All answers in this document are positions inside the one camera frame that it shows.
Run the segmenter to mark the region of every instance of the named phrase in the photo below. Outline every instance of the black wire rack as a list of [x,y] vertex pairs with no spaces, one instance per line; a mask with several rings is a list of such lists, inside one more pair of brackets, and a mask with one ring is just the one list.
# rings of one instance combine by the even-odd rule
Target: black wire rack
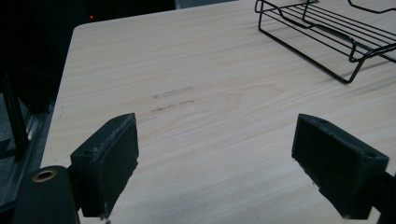
[[[396,8],[375,11],[370,8],[353,5],[350,0],[347,1],[352,7],[375,14],[396,11]],[[349,84],[354,80],[366,59],[378,56],[396,63],[394,57],[386,54],[396,49],[396,34],[336,14],[330,10],[318,7],[317,4],[318,0],[307,0],[306,3],[278,7],[268,1],[257,0],[255,11],[260,14],[259,30],[344,84]],[[350,63],[356,64],[352,74],[344,78],[344,75],[336,74],[333,70],[302,53],[292,45],[264,31],[262,29],[264,16],[268,20],[281,22],[296,32],[347,56]]]

